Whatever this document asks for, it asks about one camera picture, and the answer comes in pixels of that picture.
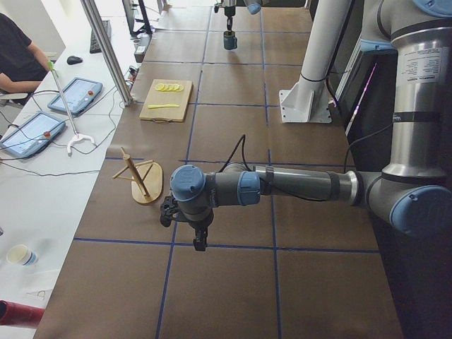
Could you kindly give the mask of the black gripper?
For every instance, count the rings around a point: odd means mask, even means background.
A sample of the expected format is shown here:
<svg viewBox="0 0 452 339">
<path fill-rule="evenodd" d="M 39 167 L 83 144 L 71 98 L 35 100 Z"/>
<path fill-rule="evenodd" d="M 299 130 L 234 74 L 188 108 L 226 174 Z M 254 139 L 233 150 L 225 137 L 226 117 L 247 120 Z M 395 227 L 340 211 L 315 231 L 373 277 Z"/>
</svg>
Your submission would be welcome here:
<svg viewBox="0 0 452 339">
<path fill-rule="evenodd" d="M 225 6 L 224 12 L 227 16 L 227 31 L 232 32 L 233 16 L 236 14 L 236 6 Z"/>
<path fill-rule="evenodd" d="M 196 251 L 205 251 L 208 247 L 208 227 L 213 222 L 213 213 L 193 214 L 189 219 L 190 226 L 195 229 L 194 248 Z"/>
</svg>

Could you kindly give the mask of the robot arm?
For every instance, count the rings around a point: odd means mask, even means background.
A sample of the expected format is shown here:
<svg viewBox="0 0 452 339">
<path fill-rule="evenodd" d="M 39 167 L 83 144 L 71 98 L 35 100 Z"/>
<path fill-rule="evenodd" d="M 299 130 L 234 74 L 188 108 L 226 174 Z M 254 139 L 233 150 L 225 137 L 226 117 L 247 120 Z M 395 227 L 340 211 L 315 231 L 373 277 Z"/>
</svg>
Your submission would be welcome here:
<svg viewBox="0 0 452 339">
<path fill-rule="evenodd" d="M 243 0 L 244 5 L 247 7 L 251 15 L 257 14 L 263 6 L 262 1 Z M 224 11 L 224 15 L 227 18 L 226 32 L 232 34 L 233 18 L 236 15 L 237 0 L 223 0 L 217 2 L 214 7 L 214 13 L 217 13 L 221 8 Z"/>
<path fill-rule="evenodd" d="M 451 192 L 444 185 L 439 146 L 451 85 L 451 2 L 366 1 L 360 42 L 363 52 L 398 55 L 391 159 L 380 172 L 249 168 L 245 162 L 226 162 L 219 171 L 205 173 L 184 165 L 172 173 L 160 223 L 189 224 L 194 248 L 205 251 L 215 208 L 286 195 L 363 206 L 411 237 L 450 228 Z"/>
</svg>

